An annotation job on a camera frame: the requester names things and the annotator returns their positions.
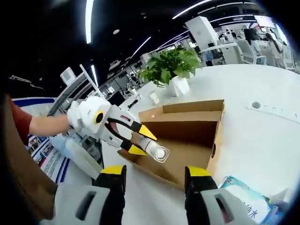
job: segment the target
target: ceiling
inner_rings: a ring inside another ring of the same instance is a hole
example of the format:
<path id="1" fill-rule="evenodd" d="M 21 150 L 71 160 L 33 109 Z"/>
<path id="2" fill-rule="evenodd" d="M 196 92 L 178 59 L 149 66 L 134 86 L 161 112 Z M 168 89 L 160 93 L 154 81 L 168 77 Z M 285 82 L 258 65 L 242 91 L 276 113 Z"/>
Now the ceiling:
<path id="1" fill-rule="evenodd" d="M 20 17 L 10 28 L 12 37 L 7 43 L 7 77 L 15 75 L 28 79 L 35 86 L 21 81 L 9 81 L 8 93 L 13 98 L 57 97 L 65 88 L 60 74 L 71 67 L 80 73 L 79 64 L 86 68 L 95 65 L 99 85 L 107 80 L 110 63 L 121 60 L 113 72 L 120 71 L 125 59 L 148 38 L 151 39 L 130 60 L 135 62 L 146 52 L 161 46 L 186 31 L 184 23 L 198 12 L 238 0 L 212 0 L 199 5 L 182 16 L 172 18 L 199 0 L 94 0 L 91 17 L 91 43 L 85 37 L 85 0 L 53 0 L 23 3 L 15 16 Z M 260 14 L 258 5 L 235 4 L 204 12 L 209 21 L 239 14 Z M 232 21 L 224 19 L 219 23 Z"/>

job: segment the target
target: white desk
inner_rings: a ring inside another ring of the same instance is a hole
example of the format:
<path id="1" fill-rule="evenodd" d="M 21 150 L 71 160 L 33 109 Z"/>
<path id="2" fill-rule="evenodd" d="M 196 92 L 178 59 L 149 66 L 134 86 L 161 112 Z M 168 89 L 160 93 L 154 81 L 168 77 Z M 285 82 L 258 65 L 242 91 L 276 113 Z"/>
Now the white desk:
<path id="1" fill-rule="evenodd" d="M 234 47 L 234 46 L 238 46 L 238 45 L 235 42 L 224 44 L 224 45 L 216 45 L 216 46 L 206 48 L 206 49 L 202 50 L 200 53 L 208 52 L 208 51 L 211 51 L 211 50 L 222 49 L 222 48 Z"/>
<path id="2" fill-rule="evenodd" d="M 235 42 L 209 47 L 202 50 L 200 53 L 204 53 L 212 50 L 218 50 L 218 49 L 222 51 L 226 64 L 242 63 L 243 53 L 240 50 L 240 47 Z"/>
<path id="3" fill-rule="evenodd" d="M 300 125 L 262 112 L 246 109 L 259 101 L 287 111 L 300 112 L 300 75 L 260 65 L 221 65 L 197 69 L 190 79 L 191 92 L 170 97 L 165 89 L 149 83 L 138 90 L 144 96 L 130 112 L 152 108 L 148 94 L 157 90 L 164 103 L 225 99 L 223 145 L 214 178 L 220 182 L 233 175 L 264 195 L 286 187 L 299 178 Z M 121 106 L 127 108 L 135 97 Z M 123 225 L 187 225 L 184 193 L 147 176 L 122 159 L 117 149 L 103 143 L 104 165 L 127 165 L 126 205 Z"/>

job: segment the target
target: cardboard box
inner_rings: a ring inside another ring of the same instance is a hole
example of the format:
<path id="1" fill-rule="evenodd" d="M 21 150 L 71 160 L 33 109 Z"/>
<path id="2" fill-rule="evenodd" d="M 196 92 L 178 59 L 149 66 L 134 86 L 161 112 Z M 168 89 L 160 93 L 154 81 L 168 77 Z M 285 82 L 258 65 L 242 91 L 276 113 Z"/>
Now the cardboard box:
<path id="1" fill-rule="evenodd" d="M 184 189 L 185 166 L 215 171 L 221 144 L 224 100 L 165 105 L 139 113 L 141 123 L 170 150 L 164 163 L 150 156 L 118 153 L 136 168 L 176 188 Z"/>

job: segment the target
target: human arm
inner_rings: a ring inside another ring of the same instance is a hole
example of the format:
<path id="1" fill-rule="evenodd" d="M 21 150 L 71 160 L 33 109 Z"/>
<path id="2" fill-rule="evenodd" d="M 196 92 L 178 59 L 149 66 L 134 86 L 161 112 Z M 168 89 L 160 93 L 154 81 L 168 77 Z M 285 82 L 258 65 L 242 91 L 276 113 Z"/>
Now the human arm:
<path id="1" fill-rule="evenodd" d="M 38 136 L 52 136 L 70 129 L 67 115 L 32 117 L 29 133 Z"/>

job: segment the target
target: yellow tip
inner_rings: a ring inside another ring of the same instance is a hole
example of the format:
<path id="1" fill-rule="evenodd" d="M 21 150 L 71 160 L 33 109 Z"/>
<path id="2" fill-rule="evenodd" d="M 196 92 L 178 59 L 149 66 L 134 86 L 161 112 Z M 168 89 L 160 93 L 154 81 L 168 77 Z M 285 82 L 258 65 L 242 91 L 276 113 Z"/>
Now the yellow tip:
<path id="1" fill-rule="evenodd" d="M 101 173 L 121 175 L 123 166 L 124 165 L 112 165 L 112 166 L 108 166 L 105 169 L 103 169 L 101 171 Z"/>
<path id="2" fill-rule="evenodd" d="M 151 138 L 152 140 L 155 140 L 157 141 L 158 139 L 151 133 L 151 131 L 148 130 L 148 128 L 146 128 L 145 125 L 142 125 L 141 126 L 141 129 L 139 131 L 140 134 L 148 137 L 148 138 Z"/>
<path id="3" fill-rule="evenodd" d="M 202 168 L 195 167 L 188 165 L 189 172 L 191 174 L 191 177 L 205 177 L 205 176 L 211 176 L 211 174 Z"/>
<path id="4" fill-rule="evenodd" d="M 142 149 L 136 147 L 135 145 L 132 145 L 128 151 L 131 154 L 135 154 L 135 155 L 141 155 L 141 156 L 145 156 L 146 152 L 143 151 Z"/>

